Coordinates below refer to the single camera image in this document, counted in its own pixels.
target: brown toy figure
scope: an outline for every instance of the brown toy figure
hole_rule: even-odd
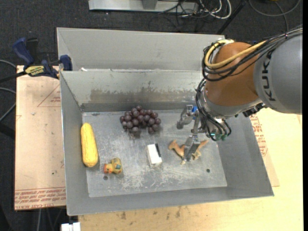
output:
[[[205,141],[201,141],[200,144],[198,145],[197,150],[195,151],[195,153],[193,153],[193,159],[196,160],[198,157],[201,156],[201,152],[200,149],[205,146],[208,143],[208,140]],[[175,152],[183,159],[184,157],[184,149],[185,149],[185,145],[182,145],[181,147],[178,145],[177,141],[174,140],[171,142],[171,144],[168,146],[169,150],[175,150]]]

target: clamp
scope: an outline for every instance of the clamp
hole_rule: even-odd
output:
[[[59,71],[53,68],[47,60],[42,60],[41,64],[34,64],[34,58],[30,54],[26,47],[26,38],[20,38],[13,44],[13,51],[15,54],[22,58],[26,64],[24,65],[23,71],[15,75],[0,79],[0,83],[5,82],[9,79],[16,78],[23,75],[29,75],[31,77],[46,76],[51,78],[59,79],[59,71],[72,71],[73,65],[68,55],[62,55],[58,61]]]

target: green led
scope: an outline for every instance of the green led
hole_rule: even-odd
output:
[[[216,140],[220,140],[220,138],[221,138],[221,134],[220,133],[216,134]]]

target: cardboard sheet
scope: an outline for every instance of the cardboard sheet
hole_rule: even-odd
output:
[[[64,206],[60,83],[17,79],[14,209]]]

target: cable bundle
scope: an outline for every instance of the cable bundle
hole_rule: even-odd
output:
[[[287,33],[276,35],[270,37],[260,43],[257,43],[253,46],[248,47],[246,50],[220,62],[220,63],[212,63],[213,53],[214,51],[222,47],[223,45],[230,42],[229,39],[222,39],[211,46],[205,48],[204,50],[204,58],[202,61],[202,74],[205,80],[208,81],[219,81],[225,79],[230,76],[235,76],[246,70],[250,67],[253,63],[255,63],[258,59],[260,59],[264,54],[267,52],[276,49],[279,45],[284,43],[285,41],[303,33],[303,25],[300,25]],[[245,55],[243,59],[241,59],[237,64],[233,65],[232,67],[224,68],[228,64],[232,63],[235,59],[240,56]],[[234,73],[235,70],[242,64],[246,63],[253,57],[258,56],[251,64],[249,64],[246,68],[242,69],[240,72]],[[217,78],[210,78],[208,74],[219,75]]]

